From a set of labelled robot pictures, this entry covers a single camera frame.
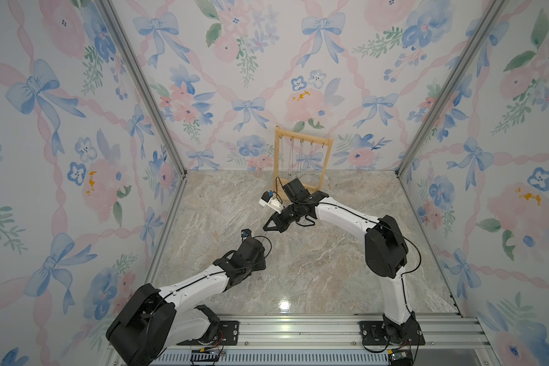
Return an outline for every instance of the floral wallpaper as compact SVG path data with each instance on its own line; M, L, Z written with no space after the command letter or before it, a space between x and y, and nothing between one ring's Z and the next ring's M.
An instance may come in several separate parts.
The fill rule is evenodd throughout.
M89 0L0 2L0 365L97 365L180 177Z
M279 125L372 170L398 166L490 0L112 3L189 169L272 169ZM285 168L326 149L286 141Z
M405 173L462 311L549 365L549 1L509 2Z

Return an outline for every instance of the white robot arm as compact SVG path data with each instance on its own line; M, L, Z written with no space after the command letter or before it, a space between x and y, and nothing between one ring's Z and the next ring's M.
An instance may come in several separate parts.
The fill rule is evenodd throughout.
M299 179L283 186L292 202L282 208L277 195L265 192L259 203L275 211L264 225L265 231L284 232L291 223L299 223L301 217L321 219L350 232L365 245L366 264L379 276L385 311L383 319L388 339L393 344L402 344L407 339L417 339L418 323L414 312L406 303L404 266L407 264L408 247L399 226L391 216L370 216L351 209L321 191L309 193Z
M146 366L162 349L186 340L208 344L216 338L220 318L209 307L196 305L266 268L262 243L249 229L242 230L242 239L237 251L184 281L137 289L106 332L128 366Z

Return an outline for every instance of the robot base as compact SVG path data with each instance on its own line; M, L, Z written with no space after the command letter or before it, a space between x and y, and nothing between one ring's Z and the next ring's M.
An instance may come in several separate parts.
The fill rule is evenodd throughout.
M222 346L237 346L238 345L238 332L239 332L240 322L239 321L222 321L218 325L218 333L224 333L224 338L220 342ZM199 340L190 340L183 341L178 346L205 346Z
M384 321L360 321L360 332L362 333L363 344L365 346L386 346L386 340L388 339L388 334L385 331L385 322ZM425 338L423 333L412 334L409 336L409 343L412 346L424 346Z

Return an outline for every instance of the black cable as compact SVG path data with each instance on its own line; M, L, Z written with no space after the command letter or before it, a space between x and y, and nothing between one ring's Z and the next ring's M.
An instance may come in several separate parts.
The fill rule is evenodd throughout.
M269 252L264 256L264 259L266 259L266 257L269 256L269 254L271 253L271 250L273 249L273 244L271 242L271 240L263 235L257 235L255 238L264 238L264 239L267 239L269 241L269 244L271 245L271 248L269 249Z

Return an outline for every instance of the wooden rack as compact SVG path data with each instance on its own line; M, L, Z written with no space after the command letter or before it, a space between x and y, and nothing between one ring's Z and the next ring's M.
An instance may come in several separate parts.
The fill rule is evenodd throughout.
M308 189L309 192L313 193L317 190L321 189L321 186L323 184L323 177L325 176L325 170L327 169L327 163L329 161L329 153L331 152L331 146L334 143L334 138L324 139L322 137L316 137L316 136L310 136L306 134L300 134L298 132L293 131L287 131L285 129L280 128L279 126L276 127L274 130L274 172L273 172L273 190L278 191L279 196L283 200L289 200L287 195L285 194L285 191L283 191L283 187L285 184L289 182L288 179L281 178L278 175L278 160L279 160L279 153L280 153L280 146L283 143L283 138L288 137L293 141L293 139L298 140L300 142L308 142L308 143L314 143L317 145L327 146L327 153L325 154L325 160L323 162L323 169L321 170L321 177L319 178L319 184L317 186L307 185L303 183L303 186Z

